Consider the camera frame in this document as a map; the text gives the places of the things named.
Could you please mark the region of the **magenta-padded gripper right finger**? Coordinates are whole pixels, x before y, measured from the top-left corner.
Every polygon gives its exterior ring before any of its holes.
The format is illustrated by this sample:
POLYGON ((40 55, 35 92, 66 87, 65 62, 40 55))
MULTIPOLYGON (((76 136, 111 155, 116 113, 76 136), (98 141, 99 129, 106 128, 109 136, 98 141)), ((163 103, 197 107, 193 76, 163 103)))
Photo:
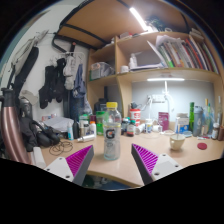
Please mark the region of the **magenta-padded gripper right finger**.
POLYGON ((137 144, 131 146, 131 154, 145 185, 182 169, 182 166, 168 154, 157 155, 137 144))

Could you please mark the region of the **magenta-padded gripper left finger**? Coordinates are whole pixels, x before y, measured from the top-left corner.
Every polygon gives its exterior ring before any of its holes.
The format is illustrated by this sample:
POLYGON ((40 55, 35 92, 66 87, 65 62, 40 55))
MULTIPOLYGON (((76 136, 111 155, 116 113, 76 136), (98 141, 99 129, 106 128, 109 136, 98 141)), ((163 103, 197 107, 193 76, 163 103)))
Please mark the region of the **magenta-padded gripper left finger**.
POLYGON ((90 145, 67 158, 58 157, 45 171, 81 186, 93 156, 94 148, 90 145))

